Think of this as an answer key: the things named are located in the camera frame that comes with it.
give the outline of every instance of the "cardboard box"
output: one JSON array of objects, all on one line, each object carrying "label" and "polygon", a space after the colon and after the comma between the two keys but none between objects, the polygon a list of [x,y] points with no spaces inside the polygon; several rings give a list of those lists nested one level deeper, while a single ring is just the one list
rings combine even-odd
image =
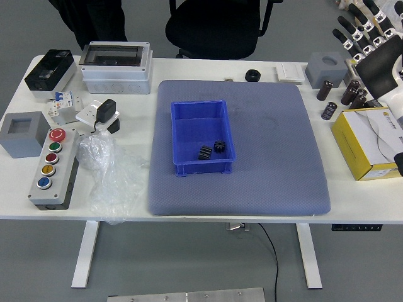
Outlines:
[{"label": "cardboard box", "polygon": [[401,177],[394,156],[403,130],[388,108],[343,111],[332,132],[356,181]]}]

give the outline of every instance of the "black office chair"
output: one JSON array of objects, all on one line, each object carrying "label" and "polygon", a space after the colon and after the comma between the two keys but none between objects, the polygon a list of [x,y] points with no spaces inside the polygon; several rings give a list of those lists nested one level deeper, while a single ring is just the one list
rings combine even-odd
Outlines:
[{"label": "black office chair", "polygon": [[260,0],[169,0],[167,39],[179,47],[176,58],[236,60],[250,56],[267,30],[274,3],[268,0],[260,29]]}]

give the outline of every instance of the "white box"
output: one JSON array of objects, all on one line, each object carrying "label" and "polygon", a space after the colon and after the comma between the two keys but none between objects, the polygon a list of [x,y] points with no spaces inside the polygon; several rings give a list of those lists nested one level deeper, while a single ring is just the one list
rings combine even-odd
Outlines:
[{"label": "white box", "polygon": [[90,93],[150,93],[152,50],[148,42],[91,42],[80,64]]},{"label": "white box", "polygon": [[400,177],[394,156],[403,152],[403,130],[388,108],[343,111],[332,132],[355,180]]}]

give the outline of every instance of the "robotic hand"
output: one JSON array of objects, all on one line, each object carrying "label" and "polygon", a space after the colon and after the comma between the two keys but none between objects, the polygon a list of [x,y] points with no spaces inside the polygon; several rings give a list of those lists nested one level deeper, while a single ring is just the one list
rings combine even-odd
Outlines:
[{"label": "robotic hand", "polygon": [[[363,2],[374,15],[383,34],[354,4],[350,4],[349,10],[363,26],[356,28],[342,16],[338,18],[338,21],[361,49],[339,30],[333,30],[333,35],[343,43],[344,48],[357,61],[356,71],[368,92],[375,99],[387,104],[397,121],[403,126],[403,34],[395,30],[388,17],[373,0],[363,0]],[[403,23],[402,1],[396,2],[395,11]],[[363,31],[367,32],[370,39],[367,39]]]}]

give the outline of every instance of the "control box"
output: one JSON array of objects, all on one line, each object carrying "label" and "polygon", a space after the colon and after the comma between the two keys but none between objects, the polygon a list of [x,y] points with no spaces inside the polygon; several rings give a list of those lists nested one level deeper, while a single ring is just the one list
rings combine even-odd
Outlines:
[{"label": "control box", "polygon": [[49,129],[28,194],[40,210],[69,208],[78,169],[78,138],[75,129]]},{"label": "control box", "polygon": [[36,98],[52,99],[77,70],[70,50],[51,49],[24,79]]}]

